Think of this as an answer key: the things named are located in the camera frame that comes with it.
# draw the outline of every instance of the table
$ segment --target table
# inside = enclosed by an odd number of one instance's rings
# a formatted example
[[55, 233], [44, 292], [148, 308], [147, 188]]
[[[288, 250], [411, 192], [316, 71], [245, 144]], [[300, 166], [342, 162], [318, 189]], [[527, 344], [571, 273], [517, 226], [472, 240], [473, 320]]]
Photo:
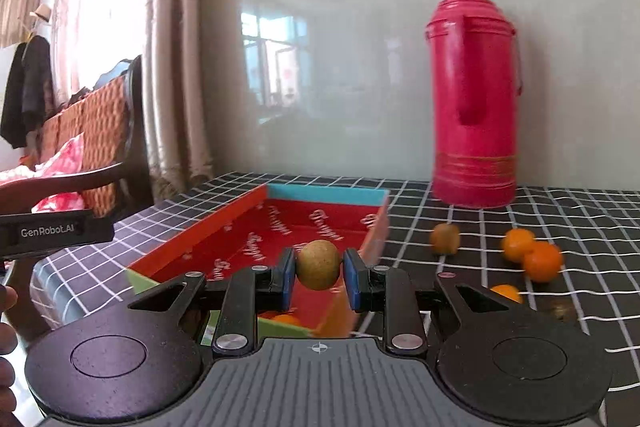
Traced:
[[[132, 294], [127, 265], [190, 224], [264, 182], [386, 188], [390, 231], [381, 263], [421, 286], [453, 270], [485, 286], [513, 284], [526, 303], [572, 299], [585, 332], [606, 346], [615, 374], [601, 410], [609, 427], [640, 425], [640, 195], [632, 191], [520, 187], [514, 203], [490, 210], [443, 204], [428, 182], [231, 172], [116, 224], [113, 242], [67, 249], [41, 261], [37, 282], [69, 323]], [[434, 256], [429, 231], [451, 221], [461, 230], [455, 257]], [[500, 254], [511, 227], [526, 227], [564, 252], [566, 269], [548, 285], [531, 283]], [[425, 327], [430, 318], [424, 314]], [[363, 314], [355, 336], [380, 336], [382, 320]]]

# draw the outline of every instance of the red tray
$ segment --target red tray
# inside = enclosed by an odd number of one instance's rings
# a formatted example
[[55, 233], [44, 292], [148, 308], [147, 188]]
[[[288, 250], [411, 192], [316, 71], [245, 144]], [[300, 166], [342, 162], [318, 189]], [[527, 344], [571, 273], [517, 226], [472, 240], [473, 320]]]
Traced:
[[[284, 248], [300, 251], [316, 239], [331, 241], [340, 251], [356, 248], [366, 264], [375, 264], [388, 231], [387, 205], [386, 190], [265, 184], [129, 268], [157, 282], [191, 270], [221, 280], [247, 266], [273, 266]], [[325, 337], [348, 336], [355, 320], [341, 277], [321, 292], [296, 281], [290, 312], [304, 328]]]

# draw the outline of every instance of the wooden chair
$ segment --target wooden chair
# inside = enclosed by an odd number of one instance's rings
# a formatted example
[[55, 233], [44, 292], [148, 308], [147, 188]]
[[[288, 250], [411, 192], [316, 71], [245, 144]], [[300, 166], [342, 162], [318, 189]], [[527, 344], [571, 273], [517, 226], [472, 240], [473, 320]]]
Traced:
[[[121, 64], [111, 71], [120, 73]], [[82, 172], [1, 185], [0, 212], [28, 213], [43, 198], [64, 192], [81, 192], [97, 216], [114, 221], [153, 204], [143, 128], [141, 57], [131, 61], [124, 74], [106, 80], [101, 76], [99, 89], [44, 126], [45, 156], [52, 155], [53, 142], [59, 150], [66, 140], [84, 132]], [[27, 346], [50, 331], [30, 295], [33, 267], [44, 257], [14, 261], [5, 279], [18, 294], [18, 303], [6, 317]]]

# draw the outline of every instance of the red cloth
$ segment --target red cloth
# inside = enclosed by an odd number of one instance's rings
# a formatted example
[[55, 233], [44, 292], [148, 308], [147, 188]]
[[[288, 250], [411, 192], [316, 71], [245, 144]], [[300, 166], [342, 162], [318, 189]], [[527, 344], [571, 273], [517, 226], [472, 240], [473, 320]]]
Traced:
[[[67, 141], [58, 153], [47, 162], [36, 165], [35, 172], [25, 165], [10, 171], [0, 172], [0, 185], [16, 180], [29, 178], [49, 178], [60, 174], [78, 174], [82, 170], [82, 152], [84, 151], [83, 135]], [[56, 194], [44, 198], [31, 209], [31, 212], [61, 212], [63, 210], [82, 210], [84, 200], [77, 192]]]

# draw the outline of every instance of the red thermos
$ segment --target red thermos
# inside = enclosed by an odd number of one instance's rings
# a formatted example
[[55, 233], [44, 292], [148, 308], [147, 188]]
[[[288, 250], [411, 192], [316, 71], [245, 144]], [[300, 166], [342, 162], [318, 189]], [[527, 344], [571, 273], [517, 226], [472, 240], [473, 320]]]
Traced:
[[515, 194], [513, 25], [489, 0], [444, 0], [427, 25], [436, 157], [433, 194], [470, 208]]

